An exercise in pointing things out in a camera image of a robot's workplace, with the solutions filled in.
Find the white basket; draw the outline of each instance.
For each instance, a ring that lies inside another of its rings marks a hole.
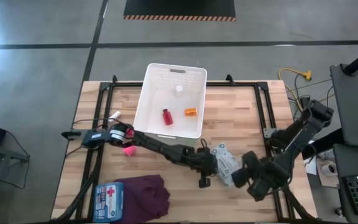
[[[151,63],[147,67],[137,106],[134,128],[167,144],[191,144],[203,128],[206,70]],[[176,87],[183,91],[178,95]],[[185,116],[185,109],[197,108],[197,116]],[[163,110],[171,112],[173,124],[167,126]]]

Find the wooden tabletop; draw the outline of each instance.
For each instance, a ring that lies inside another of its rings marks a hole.
[[[284,83],[279,80],[267,82],[277,128],[286,128],[293,121]],[[84,82],[75,120],[93,118],[99,84],[100,82]],[[141,88],[137,87],[115,88],[110,114],[119,110],[122,113],[119,119],[132,124],[140,91]],[[269,124],[262,91],[261,94],[265,117]],[[106,98],[104,96],[101,111],[104,111]],[[91,122],[77,123],[74,128],[90,129]],[[248,151],[254,151],[258,157],[265,156],[254,89],[252,87],[207,87],[202,138],[205,138],[210,148],[224,142],[229,151],[238,159],[241,159],[241,155]],[[80,144],[80,140],[70,142],[67,152],[76,149]],[[86,149],[80,149],[65,160],[52,218],[62,214],[78,193],[85,158]],[[137,148],[135,156],[127,157],[121,148],[105,145],[100,184],[113,182],[115,179],[150,174],[161,175],[165,181],[165,187],[171,194],[168,215],[153,222],[277,221],[272,196],[266,197],[261,202],[255,202],[246,191],[248,186],[241,189],[235,187],[228,189],[217,176],[211,178],[210,187],[199,189],[200,174],[187,167],[173,165],[163,156],[141,147]],[[316,209],[301,156],[295,161],[290,188],[302,206],[316,217]],[[282,193],[280,193],[280,198],[286,214]],[[84,217],[88,212],[88,202],[89,197],[86,197]]]

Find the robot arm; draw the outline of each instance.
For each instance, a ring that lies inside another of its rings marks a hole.
[[[134,137],[126,142],[126,133],[130,129],[134,131]],[[205,145],[197,149],[197,151],[190,146],[179,144],[171,146],[150,138],[145,133],[136,131],[131,125],[124,123],[117,123],[107,131],[88,130],[84,136],[82,146],[92,149],[106,142],[117,147],[141,146],[163,155],[173,164],[190,167],[190,169],[201,173],[200,188],[209,187],[211,181],[206,177],[217,173],[216,158]]]
[[[276,156],[258,159],[254,152],[242,156],[242,168],[232,174],[235,186],[243,187],[252,179],[247,191],[256,201],[263,200],[270,189],[287,187],[294,160],[316,133],[331,124],[333,112],[316,100],[310,101],[299,120],[286,130],[275,131],[267,140]]]

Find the purple cloth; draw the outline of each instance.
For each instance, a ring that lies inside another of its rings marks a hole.
[[[117,179],[124,184],[124,214],[114,223],[133,224],[168,214],[170,194],[159,175]]]

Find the white cap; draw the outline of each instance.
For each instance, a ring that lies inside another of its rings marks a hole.
[[[183,91],[183,86],[177,85],[176,90],[177,90],[177,96],[181,96]]]
[[[118,117],[121,116],[121,112],[120,111],[117,111],[115,112],[113,115],[111,115],[109,118],[114,118],[114,119],[117,119]]]

